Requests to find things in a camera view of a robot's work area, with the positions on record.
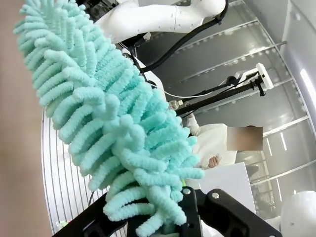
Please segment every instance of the hand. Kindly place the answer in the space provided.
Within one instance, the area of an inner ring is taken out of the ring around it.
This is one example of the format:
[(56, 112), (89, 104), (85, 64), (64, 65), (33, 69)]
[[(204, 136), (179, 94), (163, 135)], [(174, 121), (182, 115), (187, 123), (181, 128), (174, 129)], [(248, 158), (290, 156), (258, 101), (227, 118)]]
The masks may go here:
[(220, 159), (217, 156), (212, 157), (211, 159), (209, 159), (208, 167), (214, 168), (214, 167), (218, 166), (219, 161), (220, 161)]

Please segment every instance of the curved metal cage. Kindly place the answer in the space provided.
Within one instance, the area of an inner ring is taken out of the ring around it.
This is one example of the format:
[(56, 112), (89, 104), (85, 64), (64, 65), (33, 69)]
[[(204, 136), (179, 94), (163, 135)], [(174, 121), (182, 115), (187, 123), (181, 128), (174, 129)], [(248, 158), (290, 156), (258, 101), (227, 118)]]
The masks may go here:
[[(47, 212), (52, 233), (60, 230), (61, 223), (69, 222), (88, 207), (92, 192), (88, 189), (90, 177), (82, 177), (79, 169), (72, 164), (68, 145), (53, 129), (50, 118), (42, 117), (42, 170)], [(96, 191), (93, 203), (107, 188)], [(116, 231), (113, 237), (126, 237), (127, 226)]]

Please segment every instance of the white lab coat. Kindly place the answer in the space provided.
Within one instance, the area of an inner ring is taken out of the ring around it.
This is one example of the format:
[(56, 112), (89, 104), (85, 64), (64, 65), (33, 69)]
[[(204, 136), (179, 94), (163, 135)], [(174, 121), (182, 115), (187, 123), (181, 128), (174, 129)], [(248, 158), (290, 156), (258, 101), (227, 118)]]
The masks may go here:
[(219, 165), (230, 165), (236, 161), (237, 151), (227, 150), (227, 126), (225, 124), (208, 124), (199, 126), (196, 118), (189, 117), (187, 127), (197, 143), (193, 146), (193, 153), (199, 155), (199, 167), (208, 169), (209, 159), (218, 155), (221, 157)]

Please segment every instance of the person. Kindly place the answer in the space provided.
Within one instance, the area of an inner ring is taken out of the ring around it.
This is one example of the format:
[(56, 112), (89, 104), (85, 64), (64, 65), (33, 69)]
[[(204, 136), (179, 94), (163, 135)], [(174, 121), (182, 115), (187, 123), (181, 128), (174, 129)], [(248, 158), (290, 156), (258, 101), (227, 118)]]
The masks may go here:
[(197, 137), (193, 153), (199, 155), (198, 167), (210, 169), (234, 164), (237, 151), (262, 150), (262, 127), (228, 127), (225, 124), (199, 126), (193, 113), (188, 115), (190, 135)]

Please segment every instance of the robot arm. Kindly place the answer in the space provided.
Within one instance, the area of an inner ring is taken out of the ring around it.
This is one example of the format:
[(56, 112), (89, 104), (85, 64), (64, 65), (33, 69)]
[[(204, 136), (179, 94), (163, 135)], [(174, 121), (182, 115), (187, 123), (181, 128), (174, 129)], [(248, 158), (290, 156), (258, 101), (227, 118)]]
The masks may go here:
[(206, 17), (215, 17), (225, 8), (225, 0), (192, 0), (190, 6), (149, 5), (140, 7), (125, 1), (96, 24), (112, 43), (147, 32), (188, 33), (200, 26)]

